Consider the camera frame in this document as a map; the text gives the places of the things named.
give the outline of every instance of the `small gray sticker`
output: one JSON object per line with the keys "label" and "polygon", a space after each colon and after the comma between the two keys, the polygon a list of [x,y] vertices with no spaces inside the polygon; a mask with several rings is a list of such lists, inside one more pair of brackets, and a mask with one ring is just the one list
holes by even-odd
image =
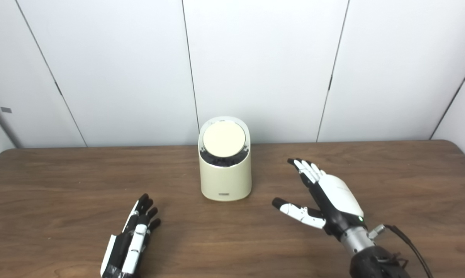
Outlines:
{"label": "small gray sticker", "polygon": [[8,107],[1,107],[1,111],[4,113],[12,113],[11,108]]}

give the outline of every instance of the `white finger segment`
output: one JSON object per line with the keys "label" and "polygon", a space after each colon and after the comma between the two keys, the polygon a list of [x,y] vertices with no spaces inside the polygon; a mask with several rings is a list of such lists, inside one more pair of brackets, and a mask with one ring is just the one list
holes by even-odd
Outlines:
{"label": "white finger segment", "polygon": [[322,229],[326,224],[325,219],[308,215],[307,207],[300,209],[293,204],[287,203],[287,204],[283,204],[282,206],[280,206],[279,210],[289,215],[290,217],[298,220],[299,222],[303,224],[306,224],[306,225],[309,225],[309,226],[312,226],[318,229]]}

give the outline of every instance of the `white robotic hand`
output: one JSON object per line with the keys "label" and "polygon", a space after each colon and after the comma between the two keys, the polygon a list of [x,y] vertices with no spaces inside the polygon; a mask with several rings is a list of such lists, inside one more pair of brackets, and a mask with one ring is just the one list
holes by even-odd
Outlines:
{"label": "white robotic hand", "polygon": [[344,181],[326,174],[310,161],[297,158],[287,162],[296,167],[320,210],[302,207],[280,198],[272,201],[273,206],[301,223],[324,229],[338,240],[351,227],[366,229],[363,210]]}
{"label": "white robotic hand", "polygon": [[151,232],[160,225],[159,218],[151,222],[158,211],[156,207],[150,209],[152,205],[153,200],[143,194],[131,210],[123,232],[110,236],[100,267],[102,278],[139,277],[141,254],[148,246]]}
{"label": "white robotic hand", "polygon": [[374,242],[376,236],[386,228],[398,234],[411,246],[425,267],[428,277],[432,278],[419,252],[397,227],[379,225],[368,232],[363,219],[363,210],[344,181],[326,174],[310,161],[297,158],[288,159],[287,162],[296,167],[301,180],[320,210],[301,207],[280,198],[272,201],[273,206],[301,223],[324,229],[328,235],[335,236],[351,256],[352,278],[409,278],[404,271],[406,264],[400,264],[403,259],[377,246]]}

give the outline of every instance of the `wooden table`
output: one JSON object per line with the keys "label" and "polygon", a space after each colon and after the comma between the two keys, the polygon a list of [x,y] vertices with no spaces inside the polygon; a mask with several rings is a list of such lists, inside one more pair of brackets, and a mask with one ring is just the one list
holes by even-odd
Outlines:
{"label": "wooden table", "polygon": [[[253,191],[236,202],[200,193],[196,146],[14,149],[0,155],[0,277],[97,277],[111,233],[153,197],[162,226],[144,278],[349,277],[349,256],[323,231],[271,206],[316,207],[289,157],[342,178],[370,227],[395,224],[435,278],[465,278],[465,156],[448,141],[261,144]],[[388,232],[378,243],[423,269]]]}

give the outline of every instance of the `round lid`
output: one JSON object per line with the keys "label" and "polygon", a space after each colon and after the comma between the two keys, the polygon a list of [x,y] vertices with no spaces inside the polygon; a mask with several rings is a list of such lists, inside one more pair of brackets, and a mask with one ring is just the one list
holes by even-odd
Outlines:
{"label": "round lid", "polygon": [[230,157],[239,153],[245,141],[244,130],[232,121],[215,122],[203,134],[203,146],[218,157]]}

